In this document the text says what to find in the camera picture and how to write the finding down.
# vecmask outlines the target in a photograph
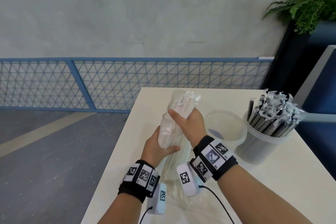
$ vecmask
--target table top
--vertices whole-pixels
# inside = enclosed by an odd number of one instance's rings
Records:
[[[82,224],[97,223],[117,196],[120,181],[129,166],[140,158],[145,141],[160,124],[175,88],[143,87],[132,108]],[[261,90],[182,89],[201,94],[197,108],[203,115],[225,109],[242,117],[251,98]],[[296,207],[313,223],[334,223],[336,182],[296,131],[259,166],[244,166],[250,174]],[[167,184],[166,212],[146,214],[142,223],[230,223],[225,211],[208,191],[186,198],[179,181]],[[214,180],[206,185],[221,199],[236,224],[241,223]],[[141,215],[146,210],[142,205]]]

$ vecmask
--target blue fence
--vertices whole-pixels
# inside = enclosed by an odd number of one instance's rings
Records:
[[[259,89],[257,58],[0,59],[0,108],[129,113],[141,87]]]

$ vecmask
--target empty plastic container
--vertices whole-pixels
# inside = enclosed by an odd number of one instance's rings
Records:
[[[266,136],[255,130],[247,122],[246,115],[247,114],[243,116],[243,122],[247,128],[246,140],[236,148],[234,153],[243,161],[249,164],[258,165],[263,163],[279,144],[287,141],[290,138],[291,133],[285,137]]]
[[[223,144],[234,151],[237,145],[246,138],[246,125],[243,120],[233,112],[214,110],[204,118],[205,128],[209,136],[221,139]]]

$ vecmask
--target plant pot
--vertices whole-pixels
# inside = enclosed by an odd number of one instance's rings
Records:
[[[294,32],[291,22],[262,84],[293,96],[300,89],[328,45],[336,44],[336,22],[320,22],[312,35]]]

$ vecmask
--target wristband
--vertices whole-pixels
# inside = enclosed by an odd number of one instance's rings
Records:
[[[155,169],[144,160],[131,165],[119,187],[120,193],[127,193],[139,199],[141,203],[146,197],[152,197],[159,183],[160,176]]]
[[[238,164],[231,151],[218,139],[205,136],[194,148],[195,158],[190,164],[203,182],[210,177],[217,181],[231,167]]]

